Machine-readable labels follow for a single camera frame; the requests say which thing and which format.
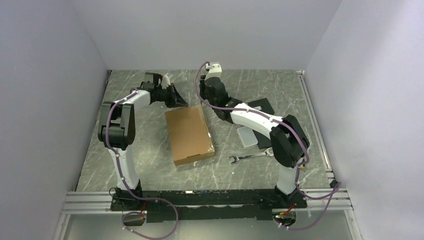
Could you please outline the brown cardboard express box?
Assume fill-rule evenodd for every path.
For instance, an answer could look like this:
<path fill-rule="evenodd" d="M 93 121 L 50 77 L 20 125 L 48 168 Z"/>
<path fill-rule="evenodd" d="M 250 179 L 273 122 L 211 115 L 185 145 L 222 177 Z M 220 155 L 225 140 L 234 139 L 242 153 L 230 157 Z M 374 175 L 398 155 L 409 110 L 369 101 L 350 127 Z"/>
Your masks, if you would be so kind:
<path fill-rule="evenodd" d="M 200 104 L 167 111 L 165 119 L 175 166 L 215 156 L 215 146 Z"/>

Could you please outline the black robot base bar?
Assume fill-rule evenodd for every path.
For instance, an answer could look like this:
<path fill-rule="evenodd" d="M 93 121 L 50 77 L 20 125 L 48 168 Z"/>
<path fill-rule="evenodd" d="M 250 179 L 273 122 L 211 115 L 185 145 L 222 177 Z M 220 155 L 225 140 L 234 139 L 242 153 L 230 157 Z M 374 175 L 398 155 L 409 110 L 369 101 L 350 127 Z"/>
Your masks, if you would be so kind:
<path fill-rule="evenodd" d="M 126 190 L 111 195 L 113 212 L 144 210 L 148 223 L 179 220 L 254 218 L 268 221 L 278 210 L 304 209 L 307 202 L 299 193 L 289 196 L 278 189 L 231 190 L 142 190 L 139 199 Z"/>

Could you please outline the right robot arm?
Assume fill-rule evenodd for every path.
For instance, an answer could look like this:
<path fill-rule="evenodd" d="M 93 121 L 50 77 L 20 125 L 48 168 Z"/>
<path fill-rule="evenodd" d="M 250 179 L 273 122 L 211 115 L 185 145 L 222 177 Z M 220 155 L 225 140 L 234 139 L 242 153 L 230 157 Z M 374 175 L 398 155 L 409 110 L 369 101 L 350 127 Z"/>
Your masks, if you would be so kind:
<path fill-rule="evenodd" d="M 270 140 L 274 158 L 279 163 L 275 200 L 280 207 L 289 207 L 295 201 L 301 159 L 309 158 L 310 143 L 297 118 L 267 114 L 230 97 L 219 77 L 202 75 L 197 83 L 199 99 L 211 107 L 219 119 L 248 127 Z"/>

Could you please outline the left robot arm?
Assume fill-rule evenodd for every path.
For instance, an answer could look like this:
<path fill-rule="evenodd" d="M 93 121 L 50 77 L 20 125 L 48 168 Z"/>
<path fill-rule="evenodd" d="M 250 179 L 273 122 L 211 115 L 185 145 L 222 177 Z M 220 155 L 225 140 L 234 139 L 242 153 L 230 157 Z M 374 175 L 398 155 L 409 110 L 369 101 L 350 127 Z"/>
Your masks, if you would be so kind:
<path fill-rule="evenodd" d="M 136 137 L 136 113 L 155 102 L 162 102 L 167 108 L 188 106 L 171 82 L 172 76 L 147 72 L 140 86 L 131 88 L 127 96 L 105 101 L 100 106 L 97 137 L 113 160 L 116 196 L 124 198 L 124 204 L 131 210 L 139 209 L 144 203 L 131 147 Z"/>

